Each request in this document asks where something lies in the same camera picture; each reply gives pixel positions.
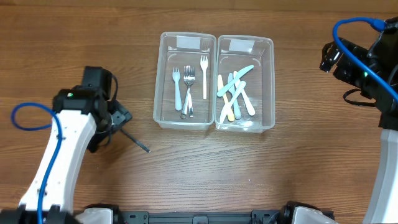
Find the brown tabletop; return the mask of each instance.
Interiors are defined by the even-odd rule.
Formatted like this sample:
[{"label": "brown tabletop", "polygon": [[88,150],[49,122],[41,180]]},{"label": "brown tabletop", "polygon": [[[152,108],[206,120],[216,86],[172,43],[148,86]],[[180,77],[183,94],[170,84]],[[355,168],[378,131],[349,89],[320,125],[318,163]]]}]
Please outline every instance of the brown tabletop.
[{"label": "brown tabletop", "polygon": [[[0,207],[16,208],[41,161],[49,131],[25,132],[9,120],[18,103],[52,105],[61,88],[81,81],[85,65],[119,79],[118,99],[132,113],[110,146],[86,153],[75,209],[115,203],[149,212],[248,212],[288,200],[359,223],[379,162],[379,112],[345,103],[352,88],[319,70],[322,47],[350,12],[226,9],[0,7]],[[390,18],[393,14],[367,14]],[[275,48],[276,125],[262,134],[161,129],[152,119],[161,33],[202,32],[268,37]],[[377,34],[364,24],[340,35],[368,48]],[[50,121],[26,109],[25,126]]]}]

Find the cutlery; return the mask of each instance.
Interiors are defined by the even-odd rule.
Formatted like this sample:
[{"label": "cutlery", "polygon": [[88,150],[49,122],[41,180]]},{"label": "cutlery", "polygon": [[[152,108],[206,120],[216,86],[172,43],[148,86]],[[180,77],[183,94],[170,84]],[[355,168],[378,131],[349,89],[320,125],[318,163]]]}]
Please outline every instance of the cutlery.
[{"label": "cutlery", "polygon": [[207,61],[207,56],[200,56],[200,67],[203,71],[203,99],[207,99],[207,82],[206,82],[206,70],[207,66],[209,66],[209,62]]},{"label": "cutlery", "polygon": [[187,85],[187,95],[185,96],[184,106],[181,112],[181,118],[185,119],[189,110],[189,117],[193,117],[191,86],[195,81],[195,68],[193,66],[184,66],[184,83]]},{"label": "cutlery", "polygon": [[244,74],[246,74],[248,71],[252,70],[253,68],[254,68],[254,65],[249,65],[245,68],[240,69],[240,71],[238,71],[238,73],[236,74],[236,77],[230,83],[225,85],[222,89],[218,90],[217,96],[222,97],[228,91],[228,89],[231,88],[231,86],[235,84],[235,82],[238,79],[242,78],[242,76]]},{"label": "cutlery", "polygon": [[[232,81],[232,79],[233,79],[233,75],[232,75],[232,73],[229,73],[229,75],[228,75],[228,83],[230,83],[230,82]],[[231,93],[231,96],[233,96],[234,93],[235,93],[235,86],[232,85],[231,88],[229,88],[228,91]],[[239,109],[238,101],[235,100],[235,102],[233,103],[233,105],[234,105],[234,115],[235,115],[235,119],[241,119],[242,114],[241,114],[241,110]]]},{"label": "cutlery", "polygon": [[220,114],[220,124],[224,123],[224,120],[225,120],[225,117],[226,117],[228,111],[231,109],[232,104],[235,102],[235,100],[237,99],[239,94],[241,94],[241,92],[245,86],[246,86],[246,82],[241,81],[241,83],[239,83],[238,87],[236,88],[235,94],[232,96],[231,101],[224,105],[223,109],[221,110],[221,114]]},{"label": "cutlery", "polygon": [[[235,83],[236,88],[238,87],[239,82],[240,82],[240,79],[238,79],[238,80],[236,81],[236,83]],[[244,91],[244,90],[242,91],[242,97],[243,97],[244,104],[245,104],[245,106],[246,106],[246,109],[247,109],[249,115],[250,115],[250,116],[254,116],[254,114],[256,114],[256,112],[254,111],[253,105],[251,104],[251,102],[250,102],[250,100],[249,100],[249,97],[247,96],[246,91]]]},{"label": "cutlery", "polygon": [[[224,86],[223,77],[221,75],[218,75],[217,88],[220,90],[222,89],[223,86]],[[224,99],[224,104],[227,104],[228,99],[226,97],[226,94],[223,95],[223,99]],[[232,122],[235,120],[234,113],[232,112],[231,108],[227,111],[227,114],[228,114],[228,121]]]},{"label": "cutlery", "polygon": [[173,80],[175,83],[175,109],[177,111],[180,111],[182,106],[181,106],[180,85],[178,84],[180,82],[179,68],[173,68]]}]

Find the clear plastic bin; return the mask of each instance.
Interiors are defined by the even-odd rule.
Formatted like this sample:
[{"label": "clear plastic bin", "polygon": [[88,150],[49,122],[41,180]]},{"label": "clear plastic bin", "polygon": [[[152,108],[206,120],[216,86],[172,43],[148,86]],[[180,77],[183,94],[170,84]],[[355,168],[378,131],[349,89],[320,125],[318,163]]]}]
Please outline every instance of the clear plastic bin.
[{"label": "clear plastic bin", "polygon": [[222,98],[216,100],[216,129],[261,133],[275,125],[275,68],[274,44],[263,37],[244,35],[222,35],[218,38],[218,74],[223,77],[224,85],[228,82],[230,72],[239,71],[248,65],[254,68],[247,72],[241,81],[246,82],[244,88],[256,114],[250,116],[241,95],[237,101],[242,114],[241,119],[229,122],[225,119],[220,124],[220,114],[224,107]]},{"label": "clear plastic bin", "polygon": [[[203,72],[200,57],[206,55],[207,99],[203,99]],[[175,109],[174,67],[180,70],[180,94],[182,105],[187,86],[183,81],[184,66],[195,67],[195,82],[191,86],[193,117],[182,119]],[[206,130],[214,122],[216,111],[216,37],[190,32],[164,32],[160,37],[159,58],[155,86],[154,120],[162,128]]]}]

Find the light blue plastic knife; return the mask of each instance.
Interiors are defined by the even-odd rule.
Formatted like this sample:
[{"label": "light blue plastic knife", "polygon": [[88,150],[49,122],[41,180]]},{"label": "light blue plastic knife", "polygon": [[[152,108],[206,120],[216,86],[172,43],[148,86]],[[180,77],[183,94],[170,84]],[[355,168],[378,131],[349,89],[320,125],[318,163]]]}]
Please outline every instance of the light blue plastic knife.
[{"label": "light blue plastic knife", "polygon": [[252,70],[253,68],[254,68],[254,65],[249,65],[247,67],[240,69],[240,71],[237,72],[236,77],[217,92],[217,96],[222,97],[231,88],[231,86],[233,86],[235,84],[235,82],[237,80],[242,78],[242,76],[244,76],[244,74],[246,74],[248,71]]}]

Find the blue cable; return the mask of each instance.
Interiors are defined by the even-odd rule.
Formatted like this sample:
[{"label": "blue cable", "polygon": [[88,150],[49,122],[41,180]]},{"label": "blue cable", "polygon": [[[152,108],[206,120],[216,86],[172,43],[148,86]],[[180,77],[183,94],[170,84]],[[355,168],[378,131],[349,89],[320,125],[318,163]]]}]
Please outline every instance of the blue cable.
[{"label": "blue cable", "polygon": [[368,24],[371,25],[371,27],[379,32],[383,31],[386,28],[386,23],[380,19],[372,19],[372,18],[367,18],[367,17],[355,17],[351,19],[343,19],[342,21],[339,21],[336,23],[336,25],[333,28],[333,38],[335,40],[335,43],[337,47],[351,60],[353,61],[359,68],[364,70],[368,75],[370,75],[374,81],[376,81],[380,86],[382,86],[388,93],[391,94],[393,99],[398,102],[398,94],[391,88],[390,85],[388,85],[380,76],[378,76],[374,71],[372,71],[368,66],[366,66],[364,63],[362,63],[357,57],[355,57],[341,42],[341,40],[338,38],[337,35],[337,30],[338,27],[342,24],[347,24],[350,22],[367,22]]},{"label": "blue cable", "polygon": [[60,151],[61,148],[61,143],[62,143],[62,127],[61,127],[61,122],[57,117],[57,114],[55,114],[54,111],[52,111],[50,108],[40,104],[40,103],[21,103],[19,105],[17,105],[11,113],[11,122],[12,124],[16,127],[19,128],[21,130],[24,131],[36,131],[36,130],[41,130],[41,129],[45,129],[45,128],[49,128],[51,127],[51,124],[48,125],[44,125],[44,126],[40,126],[40,127],[35,127],[35,128],[25,128],[20,126],[19,124],[17,124],[16,120],[15,120],[15,116],[16,113],[18,112],[19,109],[25,107],[25,106],[34,106],[34,107],[38,107],[41,108],[45,111],[47,111],[48,113],[50,113],[55,122],[57,123],[57,128],[58,128],[58,141],[57,141],[57,146],[55,147],[54,150],[54,154],[51,157],[49,166],[47,167],[47,170],[45,171],[44,177],[43,177],[43,181],[42,181],[42,185],[40,186],[40,192],[39,192],[39,199],[37,201],[37,223],[38,224],[43,224],[43,198],[44,198],[44,193],[45,193],[45,185],[47,183],[47,180],[49,179],[49,175],[51,172],[51,169],[54,165],[55,159],[57,158],[58,152]]}]

